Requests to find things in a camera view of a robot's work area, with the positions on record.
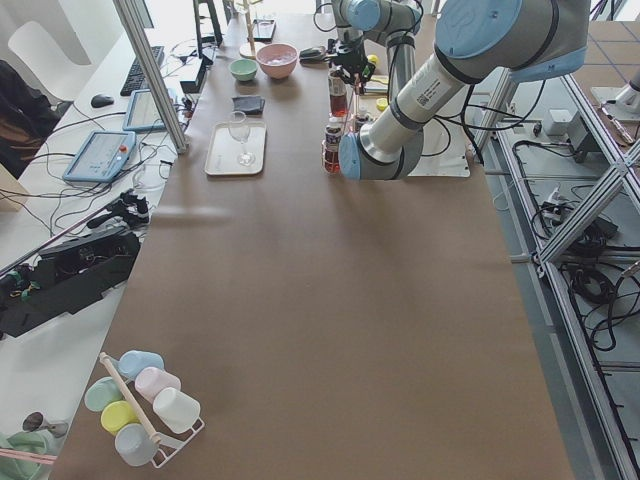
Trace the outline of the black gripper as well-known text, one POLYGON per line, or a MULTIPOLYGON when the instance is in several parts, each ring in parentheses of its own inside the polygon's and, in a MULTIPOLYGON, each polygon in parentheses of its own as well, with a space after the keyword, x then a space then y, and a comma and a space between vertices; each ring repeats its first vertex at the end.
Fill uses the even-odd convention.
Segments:
POLYGON ((328 57, 329 78, 339 79, 346 83, 344 69, 359 70, 357 84, 365 86, 374 74, 374 64, 366 63, 366 53, 361 41, 338 41, 333 48, 333 55, 328 57))

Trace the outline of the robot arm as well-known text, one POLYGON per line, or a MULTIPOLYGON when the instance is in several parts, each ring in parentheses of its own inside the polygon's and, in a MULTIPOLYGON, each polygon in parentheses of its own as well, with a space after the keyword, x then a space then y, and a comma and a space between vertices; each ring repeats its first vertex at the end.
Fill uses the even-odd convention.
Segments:
POLYGON ((335 1, 342 41, 385 46, 396 74, 388 107, 339 144, 340 171, 352 180, 407 176, 423 149, 423 127, 465 86, 498 67, 516 83, 572 73, 584 63, 587 1, 448 1, 435 25, 434 52, 417 67, 420 10, 409 1, 335 1))
POLYGON ((386 49, 390 85, 397 95, 415 73, 415 38, 424 8, 419 1, 333 1, 337 39, 329 51, 329 64, 341 80, 362 90, 373 76, 365 43, 386 49))

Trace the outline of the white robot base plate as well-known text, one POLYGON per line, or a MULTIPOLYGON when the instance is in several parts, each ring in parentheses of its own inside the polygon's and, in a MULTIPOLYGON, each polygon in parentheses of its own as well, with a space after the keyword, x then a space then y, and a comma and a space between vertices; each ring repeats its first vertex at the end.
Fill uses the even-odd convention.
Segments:
POLYGON ((431 120, 424 127, 421 158, 409 176, 469 177, 467 145, 468 139, 460 126, 444 120, 431 120))

